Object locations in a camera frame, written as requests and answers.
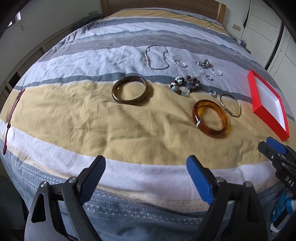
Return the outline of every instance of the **ring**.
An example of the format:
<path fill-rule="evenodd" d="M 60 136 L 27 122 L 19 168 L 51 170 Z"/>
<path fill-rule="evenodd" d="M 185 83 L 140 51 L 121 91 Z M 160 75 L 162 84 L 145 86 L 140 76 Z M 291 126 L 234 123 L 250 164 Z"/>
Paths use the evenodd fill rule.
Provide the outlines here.
<path fill-rule="evenodd" d="M 238 105 L 239 105 L 239 114 L 238 114 L 238 115 L 234 115 L 234 113 L 232 113 L 232 112 L 231 112 L 231 111 L 230 111 L 230 110 L 229 110 L 229 109 L 223 104 L 223 102 L 222 102 L 222 96 L 229 96 L 230 98 L 232 98 L 232 99 L 234 99 L 234 100 L 237 101 L 237 103 L 238 103 Z M 222 95 L 220 95 L 220 103 L 221 103 L 221 105 L 224 107 L 224 110 L 227 111 L 232 117 L 236 117 L 236 118 L 238 118 L 238 117 L 241 116 L 241 114 L 242 114 L 242 107 L 241 107 L 239 101 L 237 100 L 237 98 L 235 98 L 233 95 L 230 95 L 230 94 L 222 94 Z"/>
<path fill-rule="evenodd" d="M 206 106 L 214 111 L 217 112 L 217 114 L 220 116 L 221 121 L 222 121 L 222 129 L 221 130 L 214 130 L 208 127 L 205 123 L 202 122 L 201 118 L 198 115 L 197 109 Z M 228 125 L 228 120 L 226 117 L 225 112 L 222 110 L 220 106 L 218 106 L 215 102 L 210 101 L 210 100 L 200 100 L 195 103 L 195 105 L 192 108 L 192 117 L 193 121 L 198 129 L 200 129 L 203 133 L 210 137 L 218 137 L 222 133 L 226 131 L 227 125 Z"/>
<path fill-rule="evenodd" d="M 214 75 L 217 75 L 217 76 L 222 76 L 222 75 L 223 75 L 223 73 L 222 73 L 220 70 L 216 69 L 216 68 L 212 68 L 211 71 L 212 71 L 212 73 L 213 73 Z"/>
<path fill-rule="evenodd" d="M 213 96 L 214 98 L 217 97 L 217 93 L 216 93 L 216 91 L 209 90 L 209 94 L 210 94 L 211 96 Z"/>
<path fill-rule="evenodd" d="M 184 63 L 183 61 L 180 61 L 180 60 L 173 60 L 173 62 L 174 62 L 176 65 L 178 65 L 178 66 L 180 66 L 180 67 L 182 67 L 182 68 L 186 68 L 186 67 L 187 67 L 187 64 Z"/>
<path fill-rule="evenodd" d="M 208 80 L 213 80 L 213 77 L 212 76 L 210 76 L 210 75 L 208 75 L 208 74 L 206 74 L 206 76 L 205 76 Z"/>
<path fill-rule="evenodd" d="M 133 81 L 140 82 L 145 86 L 144 93 L 141 96 L 139 96 L 135 99 L 132 99 L 132 100 L 123 100 L 123 99 L 118 98 L 116 96 L 116 91 L 118 90 L 118 88 L 127 82 L 133 82 Z M 146 98 L 146 96 L 148 94 L 148 89 L 149 89 L 148 82 L 146 80 L 144 80 L 143 78 L 141 78 L 139 76 L 127 76 L 127 77 L 120 79 L 119 81 L 117 81 L 113 85 L 112 97 L 117 103 L 120 103 L 120 104 L 137 104 Z"/>

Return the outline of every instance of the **red box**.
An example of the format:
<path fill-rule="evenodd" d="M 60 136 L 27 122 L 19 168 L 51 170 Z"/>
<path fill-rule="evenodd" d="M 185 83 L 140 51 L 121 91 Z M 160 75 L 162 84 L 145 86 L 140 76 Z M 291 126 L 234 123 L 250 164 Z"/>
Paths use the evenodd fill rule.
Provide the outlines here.
<path fill-rule="evenodd" d="M 290 137 L 288 119 L 279 94 L 254 70 L 248 73 L 253 112 L 282 140 Z"/>

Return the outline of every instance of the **tortoiseshell bangle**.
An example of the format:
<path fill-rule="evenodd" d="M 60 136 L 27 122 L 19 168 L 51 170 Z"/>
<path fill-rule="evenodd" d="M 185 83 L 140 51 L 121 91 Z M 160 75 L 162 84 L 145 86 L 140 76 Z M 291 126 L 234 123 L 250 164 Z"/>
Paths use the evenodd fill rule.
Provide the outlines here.
<path fill-rule="evenodd" d="M 211 129 L 205 123 L 203 123 L 203 121 L 199 117 L 198 111 L 197 111 L 197 109 L 202 106 L 209 107 L 217 112 L 217 114 L 220 116 L 220 118 L 222 120 L 222 129 L 221 130 Z M 203 133 L 205 133 L 206 135 L 208 135 L 210 137 L 218 137 L 219 135 L 223 134 L 226 131 L 227 124 L 228 124 L 226 114 L 222 110 L 222 108 L 213 101 L 200 100 L 200 101 L 196 102 L 192 108 L 192 117 L 193 117 L 193 121 L 196 124 L 197 128 L 200 129 Z"/>

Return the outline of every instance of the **cord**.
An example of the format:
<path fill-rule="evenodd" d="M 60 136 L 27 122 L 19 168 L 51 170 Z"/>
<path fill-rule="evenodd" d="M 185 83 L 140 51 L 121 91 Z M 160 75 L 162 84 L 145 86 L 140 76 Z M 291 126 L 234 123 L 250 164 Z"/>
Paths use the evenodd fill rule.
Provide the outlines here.
<path fill-rule="evenodd" d="M 221 23 L 219 20 L 214 19 L 214 18 L 212 18 L 212 17 L 208 17 L 208 16 L 207 16 L 207 18 L 210 18 L 210 19 L 216 20 L 216 21 L 218 21 L 219 23 Z M 214 25 L 214 24 L 213 24 L 212 22 L 210 22 L 209 20 L 206 20 L 206 21 L 207 21 L 208 23 L 212 24 L 214 27 L 218 28 L 216 25 Z M 221 24 L 222 24 L 222 26 L 224 27 L 224 29 L 221 29 L 221 28 L 218 28 L 218 29 L 221 30 L 221 31 L 227 31 L 226 28 L 225 28 L 225 26 L 223 25 L 223 23 L 221 23 Z"/>

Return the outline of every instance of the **bead necklace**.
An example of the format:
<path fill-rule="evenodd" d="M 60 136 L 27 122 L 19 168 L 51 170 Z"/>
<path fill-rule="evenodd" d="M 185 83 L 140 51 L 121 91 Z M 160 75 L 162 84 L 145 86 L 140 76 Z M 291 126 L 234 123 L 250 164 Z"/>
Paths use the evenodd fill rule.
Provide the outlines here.
<path fill-rule="evenodd" d="M 148 55 L 147 55 L 147 52 L 148 52 L 148 50 L 150 50 L 150 47 L 163 47 L 163 46 L 159 46 L 159 45 L 151 45 L 151 46 L 149 46 L 149 47 L 146 48 L 146 50 L 145 50 L 145 58 L 146 58 L 146 59 L 144 59 L 144 60 L 146 61 L 148 68 L 149 68 L 149 69 L 153 69 L 153 70 L 164 70 L 164 69 L 167 69 L 170 65 L 169 65 L 169 64 L 167 63 L 167 61 L 165 60 L 165 53 L 168 53 L 168 50 L 167 50 L 165 47 L 163 47 L 163 48 L 165 48 L 165 51 L 163 52 L 163 60 L 166 62 L 166 64 L 167 64 L 168 66 L 166 66 L 165 68 L 152 68 L 152 67 L 150 66 L 150 59 L 149 59 L 149 57 L 148 57 Z"/>

